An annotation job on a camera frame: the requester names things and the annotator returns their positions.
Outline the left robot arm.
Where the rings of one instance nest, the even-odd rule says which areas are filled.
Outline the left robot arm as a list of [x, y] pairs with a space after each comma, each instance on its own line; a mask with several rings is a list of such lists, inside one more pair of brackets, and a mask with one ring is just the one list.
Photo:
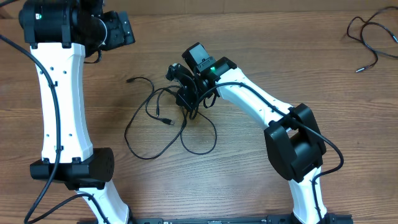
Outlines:
[[103, 1], [26, 1], [19, 23], [36, 64], [44, 119], [32, 178], [62, 183], [84, 198], [96, 223], [132, 223], [112, 180], [112, 150], [90, 141], [83, 97], [85, 59], [134, 43], [127, 13], [104, 12]]

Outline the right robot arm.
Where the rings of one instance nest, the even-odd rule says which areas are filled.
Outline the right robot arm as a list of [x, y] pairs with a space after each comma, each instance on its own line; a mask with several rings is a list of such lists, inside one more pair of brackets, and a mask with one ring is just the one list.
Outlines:
[[198, 106], [214, 96], [248, 114], [264, 131], [268, 160], [289, 183], [293, 222], [325, 223], [327, 210], [316, 176], [321, 172], [326, 146], [311, 109], [274, 98], [250, 81], [232, 60], [216, 60], [199, 42], [184, 51], [182, 58], [186, 66], [172, 64], [165, 75], [180, 84], [176, 103], [194, 118]]

